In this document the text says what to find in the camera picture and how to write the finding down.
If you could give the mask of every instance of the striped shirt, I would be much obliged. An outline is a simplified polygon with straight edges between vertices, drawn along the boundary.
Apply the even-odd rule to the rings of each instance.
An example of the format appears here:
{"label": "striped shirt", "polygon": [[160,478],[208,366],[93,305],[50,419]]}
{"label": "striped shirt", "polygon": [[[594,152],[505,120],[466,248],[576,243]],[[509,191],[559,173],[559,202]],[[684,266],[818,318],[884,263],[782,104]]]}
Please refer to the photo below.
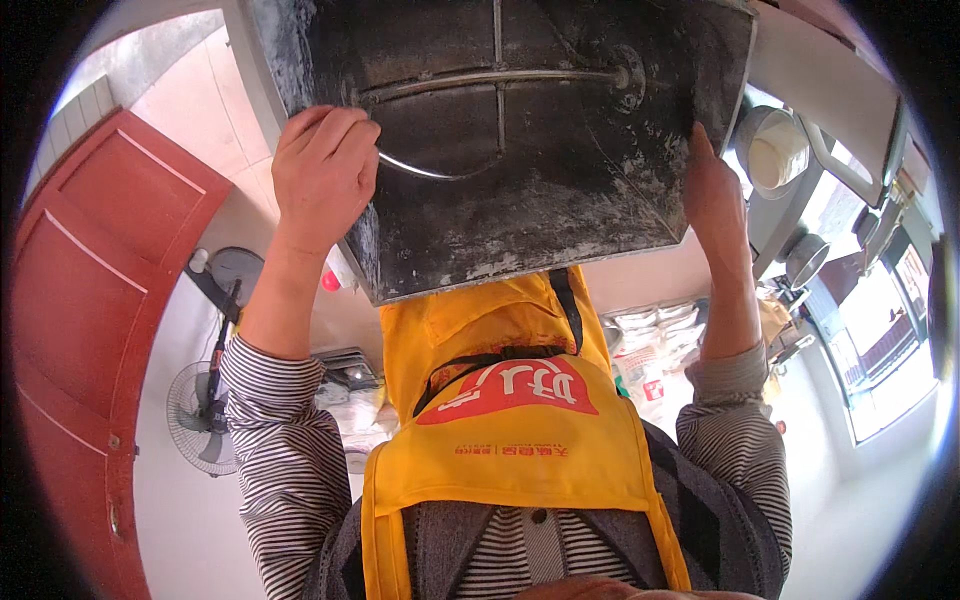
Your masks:
{"label": "striped shirt", "polygon": [[[222,373],[227,417],[244,502],[240,517],[267,596],[299,598],[327,532],[350,506],[344,450],[334,419],[313,395],[323,375],[313,360],[267,356],[239,337]],[[789,491],[780,434],[764,416],[762,346],[688,372],[694,402],[677,419],[681,452],[748,494],[791,556]],[[456,597],[511,598],[570,575],[602,575],[635,585],[617,554],[573,512],[497,507],[477,543]]]}

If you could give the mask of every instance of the metal pot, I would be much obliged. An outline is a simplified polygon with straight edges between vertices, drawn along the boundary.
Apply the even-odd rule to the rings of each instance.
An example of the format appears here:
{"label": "metal pot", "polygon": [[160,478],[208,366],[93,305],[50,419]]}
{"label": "metal pot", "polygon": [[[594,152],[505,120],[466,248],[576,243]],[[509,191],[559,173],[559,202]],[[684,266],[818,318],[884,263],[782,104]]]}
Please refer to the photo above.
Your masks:
{"label": "metal pot", "polygon": [[796,292],[817,275],[827,261],[829,252],[829,242],[816,233],[808,233],[800,238],[786,257],[786,278],[790,282],[790,291]]}

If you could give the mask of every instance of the yellow apron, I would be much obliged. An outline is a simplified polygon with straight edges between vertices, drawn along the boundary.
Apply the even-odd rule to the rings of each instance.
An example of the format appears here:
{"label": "yellow apron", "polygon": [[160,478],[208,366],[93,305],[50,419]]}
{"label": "yellow apron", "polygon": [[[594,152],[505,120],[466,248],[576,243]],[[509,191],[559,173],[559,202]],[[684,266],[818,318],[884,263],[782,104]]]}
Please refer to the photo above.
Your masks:
{"label": "yellow apron", "polygon": [[[534,274],[381,309],[401,428],[367,462],[368,598],[411,597],[400,511],[430,500],[646,513],[670,588],[690,589],[643,427],[616,393],[583,275],[568,270],[561,301],[557,273],[566,279]],[[533,347],[553,355],[510,350]],[[492,362],[497,352],[523,357]]]}

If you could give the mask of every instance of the red door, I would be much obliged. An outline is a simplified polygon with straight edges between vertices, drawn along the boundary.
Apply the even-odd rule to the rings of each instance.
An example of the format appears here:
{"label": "red door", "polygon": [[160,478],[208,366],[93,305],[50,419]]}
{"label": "red door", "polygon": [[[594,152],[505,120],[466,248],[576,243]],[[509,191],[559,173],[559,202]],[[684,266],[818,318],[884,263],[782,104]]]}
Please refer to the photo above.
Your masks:
{"label": "red door", "polygon": [[107,598],[149,598],[133,522],[140,387],[177,276],[230,188],[121,110],[38,188],[17,226],[24,440],[59,536]]}

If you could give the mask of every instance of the standing fan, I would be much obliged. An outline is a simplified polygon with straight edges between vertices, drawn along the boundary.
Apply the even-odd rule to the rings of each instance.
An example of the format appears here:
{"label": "standing fan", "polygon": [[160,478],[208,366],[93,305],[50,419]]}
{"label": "standing fan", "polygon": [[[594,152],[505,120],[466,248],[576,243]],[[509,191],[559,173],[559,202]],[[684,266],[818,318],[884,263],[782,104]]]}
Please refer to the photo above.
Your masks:
{"label": "standing fan", "polygon": [[199,470],[219,477],[237,467],[224,415],[227,392],[218,389],[220,393],[210,402],[210,376],[206,361],[189,365],[177,375],[167,396],[167,424],[180,454]]}
{"label": "standing fan", "polygon": [[225,415],[227,390],[220,381],[220,358],[226,347],[229,313],[247,303],[262,267],[262,258],[242,248],[220,250],[204,266],[203,275],[226,293],[220,306],[224,313],[220,335],[210,361],[184,368],[167,395],[167,425],[174,444],[183,458],[211,477],[237,470]]}

